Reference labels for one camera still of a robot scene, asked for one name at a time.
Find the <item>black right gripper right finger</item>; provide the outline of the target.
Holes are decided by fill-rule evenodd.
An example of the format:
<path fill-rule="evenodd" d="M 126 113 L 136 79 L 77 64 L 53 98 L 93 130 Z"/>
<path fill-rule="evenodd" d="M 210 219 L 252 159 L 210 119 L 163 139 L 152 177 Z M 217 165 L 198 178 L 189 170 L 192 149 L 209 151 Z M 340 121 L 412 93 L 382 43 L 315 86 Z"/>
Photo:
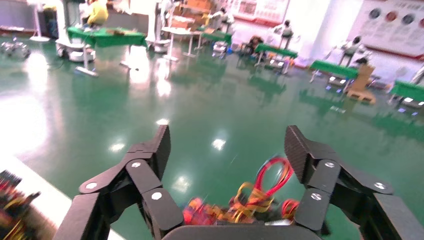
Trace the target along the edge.
<path fill-rule="evenodd" d="M 325 143 L 307 139 L 296 125 L 285 131 L 284 152 L 305 187 L 294 223 L 319 237 L 329 233 L 329 206 L 356 224 L 365 240 L 421 240 L 424 228 L 393 187 L 343 162 Z"/>

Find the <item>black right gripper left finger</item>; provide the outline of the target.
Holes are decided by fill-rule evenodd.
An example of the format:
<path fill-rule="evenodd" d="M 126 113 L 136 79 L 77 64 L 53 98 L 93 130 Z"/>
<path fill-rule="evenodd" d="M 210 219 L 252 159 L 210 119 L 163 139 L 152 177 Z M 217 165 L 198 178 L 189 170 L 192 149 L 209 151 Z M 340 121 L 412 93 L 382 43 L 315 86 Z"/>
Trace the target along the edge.
<path fill-rule="evenodd" d="M 117 165 L 79 186 L 53 239 L 106 240 L 132 205 L 156 240 L 182 226 L 182 211 L 161 182 L 170 153 L 169 126 L 160 125 L 151 140 L 133 144 Z"/>

